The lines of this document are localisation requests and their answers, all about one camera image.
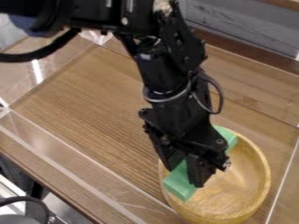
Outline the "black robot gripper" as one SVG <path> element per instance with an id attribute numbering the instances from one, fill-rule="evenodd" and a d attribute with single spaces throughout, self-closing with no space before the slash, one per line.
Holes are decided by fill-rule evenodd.
<path id="1" fill-rule="evenodd" d="M 210 114 L 193 98 L 185 98 L 153 103 L 138 116 L 162 166 L 170 172 L 185 160 L 189 183 L 202 188 L 229 161 L 228 142 L 210 124 Z"/>

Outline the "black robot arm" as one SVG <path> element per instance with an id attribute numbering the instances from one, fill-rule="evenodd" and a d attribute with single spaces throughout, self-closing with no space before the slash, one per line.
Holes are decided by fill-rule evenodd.
<path id="1" fill-rule="evenodd" d="M 229 165 L 228 143 L 210 124 L 221 108 L 210 104 L 216 81 L 200 67 L 204 42 L 190 31 L 177 0 L 0 0 L 0 13 L 49 45 L 26 53 L 0 53 L 1 62 L 37 60 L 84 29 L 112 34 L 134 60 L 149 108 L 138 112 L 144 131 L 168 170 L 186 164 L 201 187 Z"/>

